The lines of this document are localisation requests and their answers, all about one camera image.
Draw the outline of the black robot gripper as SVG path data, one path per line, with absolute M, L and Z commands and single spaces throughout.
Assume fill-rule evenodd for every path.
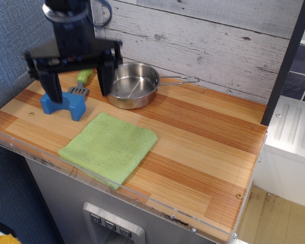
M 38 76 L 51 101 L 61 104 L 62 89 L 58 73 L 96 68 L 103 96 L 108 96 L 115 71 L 123 63 L 120 52 L 122 41 L 95 37 L 95 25 L 88 15 L 47 17 L 52 23 L 54 38 L 24 51 L 31 76 Z

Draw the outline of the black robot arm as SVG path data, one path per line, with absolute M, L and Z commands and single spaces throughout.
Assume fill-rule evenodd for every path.
M 123 63 L 122 42 L 98 39 L 94 31 L 109 20 L 95 25 L 89 1 L 45 1 L 42 10 L 55 37 L 23 53 L 30 77 L 39 80 L 49 98 L 60 104 L 63 96 L 58 74 L 95 68 L 102 95 L 109 95 L 115 70 Z

